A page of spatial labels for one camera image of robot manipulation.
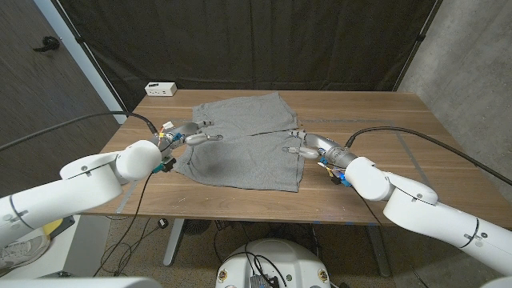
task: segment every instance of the door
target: door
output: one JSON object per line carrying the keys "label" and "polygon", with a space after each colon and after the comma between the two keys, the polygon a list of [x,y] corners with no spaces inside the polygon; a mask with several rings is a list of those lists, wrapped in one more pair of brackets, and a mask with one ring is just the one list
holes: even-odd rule
{"label": "door", "polygon": [[[0,1],[0,145],[85,114],[106,112],[64,45],[35,52],[58,36],[32,0]],[[119,128],[92,118],[0,152],[0,197],[60,179],[75,159],[97,154]]]}

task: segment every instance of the blue connector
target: blue connector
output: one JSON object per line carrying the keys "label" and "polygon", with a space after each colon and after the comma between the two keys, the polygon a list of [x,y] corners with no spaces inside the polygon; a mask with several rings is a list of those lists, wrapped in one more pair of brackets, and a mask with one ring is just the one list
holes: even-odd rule
{"label": "blue connector", "polygon": [[163,162],[161,162],[156,168],[153,169],[153,174],[156,174],[163,170]]}
{"label": "blue connector", "polygon": [[179,140],[182,136],[183,135],[181,135],[180,133],[176,134],[173,138],[173,142]]}
{"label": "blue connector", "polygon": [[350,183],[345,179],[345,175],[344,175],[343,173],[340,173],[339,178],[340,178],[340,180],[342,180],[342,184],[343,184],[343,185],[345,185],[346,187],[352,187],[352,184],[350,184]]}

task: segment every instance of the yellow object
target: yellow object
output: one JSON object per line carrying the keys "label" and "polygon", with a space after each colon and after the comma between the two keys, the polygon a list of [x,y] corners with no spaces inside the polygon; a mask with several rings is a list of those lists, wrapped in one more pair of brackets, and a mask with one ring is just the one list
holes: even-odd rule
{"label": "yellow object", "polygon": [[42,227],[42,230],[45,231],[46,235],[50,235],[57,227],[62,224],[62,219],[55,220],[52,223],[48,223]]}

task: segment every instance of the gray cloth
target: gray cloth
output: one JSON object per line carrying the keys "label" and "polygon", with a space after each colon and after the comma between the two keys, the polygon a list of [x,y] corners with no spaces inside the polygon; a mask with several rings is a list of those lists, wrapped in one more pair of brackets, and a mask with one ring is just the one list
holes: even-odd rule
{"label": "gray cloth", "polygon": [[286,130],[298,128],[296,113],[277,92],[240,97],[194,107],[194,121],[224,139],[187,147],[174,170],[202,184],[256,190],[298,191],[304,159],[282,151],[301,140]]}

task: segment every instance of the door handle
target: door handle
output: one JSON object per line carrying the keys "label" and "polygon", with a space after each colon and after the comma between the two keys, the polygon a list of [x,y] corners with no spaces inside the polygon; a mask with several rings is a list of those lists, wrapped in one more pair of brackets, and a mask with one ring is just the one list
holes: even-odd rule
{"label": "door handle", "polygon": [[57,50],[61,43],[53,36],[45,36],[42,39],[43,47],[34,48],[36,52],[47,52],[48,50]]}

